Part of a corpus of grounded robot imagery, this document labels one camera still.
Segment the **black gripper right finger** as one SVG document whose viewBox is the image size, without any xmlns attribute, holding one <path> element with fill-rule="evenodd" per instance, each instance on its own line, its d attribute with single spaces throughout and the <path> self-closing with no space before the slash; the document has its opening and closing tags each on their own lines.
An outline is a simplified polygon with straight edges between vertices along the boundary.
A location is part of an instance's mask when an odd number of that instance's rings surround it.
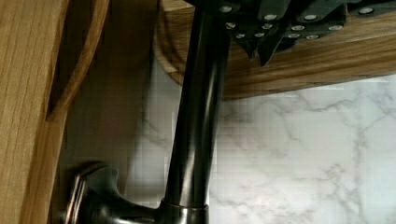
<svg viewBox="0 0 396 224">
<path fill-rule="evenodd" d="M 373 17 L 395 10 L 395 0 L 259 0 L 258 19 L 268 35 L 258 47 L 261 66 L 299 39 L 318 39 L 341 30 L 347 14 Z"/>
</svg>

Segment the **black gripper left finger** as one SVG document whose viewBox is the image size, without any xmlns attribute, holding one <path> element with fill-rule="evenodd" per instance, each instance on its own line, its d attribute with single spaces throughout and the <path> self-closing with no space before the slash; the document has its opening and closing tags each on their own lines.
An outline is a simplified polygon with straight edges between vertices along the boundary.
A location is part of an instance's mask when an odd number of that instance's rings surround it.
<svg viewBox="0 0 396 224">
<path fill-rule="evenodd" d="M 270 60 L 288 28 L 288 7 L 289 0 L 219 0 L 218 13 L 250 60 Z"/>
</svg>

